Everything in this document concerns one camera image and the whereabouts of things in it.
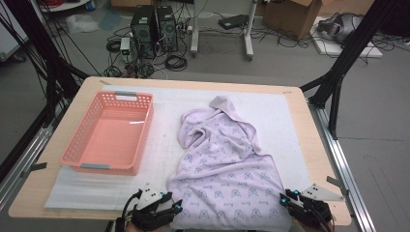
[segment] desk leg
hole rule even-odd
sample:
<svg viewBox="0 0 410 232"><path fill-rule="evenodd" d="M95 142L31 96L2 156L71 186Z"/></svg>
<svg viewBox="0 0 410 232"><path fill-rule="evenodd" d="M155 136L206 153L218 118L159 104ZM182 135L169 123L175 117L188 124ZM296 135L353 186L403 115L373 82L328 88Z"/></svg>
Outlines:
<svg viewBox="0 0 410 232"><path fill-rule="evenodd" d="M196 57L198 52L198 39L199 39L199 26L198 26L199 12L197 9L196 0L193 0L193 26L192 26L192 38L190 40L190 53L192 57Z"/></svg>
<svg viewBox="0 0 410 232"><path fill-rule="evenodd" d="M252 41L250 37L250 32L252 30L253 18L255 16L257 6L257 0L252 0L250 3L250 12L249 12L249 21L248 27L245 30L244 38L245 38L245 46L247 48L247 58L251 61L253 59L253 48L252 48Z"/></svg>

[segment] pink basket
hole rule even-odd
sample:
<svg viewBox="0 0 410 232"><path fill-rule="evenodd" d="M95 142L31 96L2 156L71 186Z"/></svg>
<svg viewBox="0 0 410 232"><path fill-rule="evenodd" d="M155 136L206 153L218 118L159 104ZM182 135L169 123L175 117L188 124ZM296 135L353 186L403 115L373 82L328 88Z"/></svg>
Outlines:
<svg viewBox="0 0 410 232"><path fill-rule="evenodd" d="M136 175L153 114L151 94L99 91L61 163L80 172Z"/></svg>

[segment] concrete floor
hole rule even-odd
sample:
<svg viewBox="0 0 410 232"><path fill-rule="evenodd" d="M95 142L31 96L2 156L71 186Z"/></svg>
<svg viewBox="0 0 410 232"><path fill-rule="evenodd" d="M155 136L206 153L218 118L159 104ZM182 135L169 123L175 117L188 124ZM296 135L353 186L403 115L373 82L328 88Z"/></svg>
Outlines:
<svg viewBox="0 0 410 232"><path fill-rule="evenodd" d="M89 14L100 24L92 33L72 35L73 40L101 73L107 67L106 39L130 24L129 14L82 9L69 14ZM114 18L111 24L104 24ZM200 19L202 25L219 28L215 14ZM255 27L261 28L261 18ZM63 37L73 64L86 73L96 72L73 44ZM335 59L319 55L311 44L307 48L284 47L278 37L252 40L254 57L245 57L242 38L221 34L200 36L199 54L186 54L188 67L182 72L155 72L154 79L250 83L302 86L326 73ZM337 135L362 197L377 231L410 231L410 204L406 191L410 181L410 52L395 48L382 50L382 59L358 60L343 82L338 113ZM12 150L45 105L43 92L31 64L0 63L0 161ZM306 92L310 97L314 90ZM0 212L0 231L104 231L106 221L10 218ZM358 231L355 224L337 231Z"/></svg>

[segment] wooden table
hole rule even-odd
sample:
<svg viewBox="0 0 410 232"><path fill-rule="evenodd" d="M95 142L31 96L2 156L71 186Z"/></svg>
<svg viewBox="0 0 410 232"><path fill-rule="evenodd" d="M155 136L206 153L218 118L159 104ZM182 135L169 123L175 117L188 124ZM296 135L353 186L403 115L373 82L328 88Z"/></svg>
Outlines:
<svg viewBox="0 0 410 232"><path fill-rule="evenodd" d="M55 183L61 167L60 157L68 145L74 130L89 102L104 85L140 86L155 88L179 88L190 90L236 91L248 93L277 94L286 97L293 124L307 165L309 177L326 189L339 193L339 189L326 182L326 177L335 177L327 153L314 125L306 99L297 87L229 84L211 82L190 82L172 80L125 79L109 77L89 77L82 84L69 110L50 138L38 163L46 162L47 168L33 171L27 178L9 214L14 218L83 218L115 219L117 211L59 210L46 209L44 203ZM349 225L351 217L344 202L328 202L336 225Z"/></svg>

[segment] lavender towel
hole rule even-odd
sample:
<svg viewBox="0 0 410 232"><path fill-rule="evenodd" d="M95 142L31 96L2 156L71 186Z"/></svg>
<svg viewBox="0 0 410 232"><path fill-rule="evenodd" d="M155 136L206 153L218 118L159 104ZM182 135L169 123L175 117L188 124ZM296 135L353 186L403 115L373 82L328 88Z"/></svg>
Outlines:
<svg viewBox="0 0 410 232"><path fill-rule="evenodd" d="M182 121L178 141L187 151L168 190L183 199L184 210L171 227L288 231L291 217L278 203L284 190L275 162L230 99L218 96Z"/></svg>

